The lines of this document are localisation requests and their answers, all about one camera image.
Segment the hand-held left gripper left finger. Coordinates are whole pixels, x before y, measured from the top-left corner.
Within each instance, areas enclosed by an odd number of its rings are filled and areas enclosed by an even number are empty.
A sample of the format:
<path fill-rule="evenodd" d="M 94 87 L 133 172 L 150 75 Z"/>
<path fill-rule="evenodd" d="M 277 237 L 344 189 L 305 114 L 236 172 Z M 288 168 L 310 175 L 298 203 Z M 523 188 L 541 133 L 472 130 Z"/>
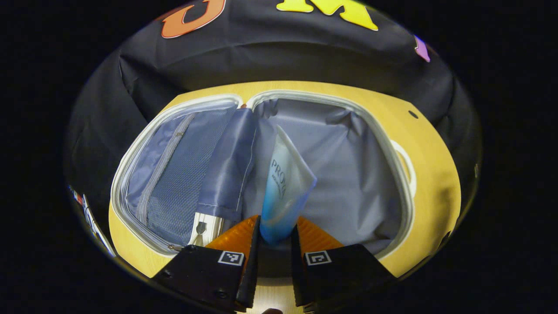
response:
<path fill-rule="evenodd" d="M 154 277 L 175 294 L 221 313 L 253 307 L 260 216 L 236 224 L 206 246 L 187 245 Z"/>

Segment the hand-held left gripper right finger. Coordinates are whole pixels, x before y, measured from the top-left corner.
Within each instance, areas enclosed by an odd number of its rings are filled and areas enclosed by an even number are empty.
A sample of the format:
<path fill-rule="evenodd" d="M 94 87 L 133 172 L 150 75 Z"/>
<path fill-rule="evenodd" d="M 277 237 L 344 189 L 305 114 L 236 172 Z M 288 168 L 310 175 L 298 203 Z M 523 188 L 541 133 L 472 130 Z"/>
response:
<path fill-rule="evenodd" d="M 305 217 L 291 234 L 295 303 L 303 308 L 345 308 L 397 282 L 362 244 L 343 245 Z"/>

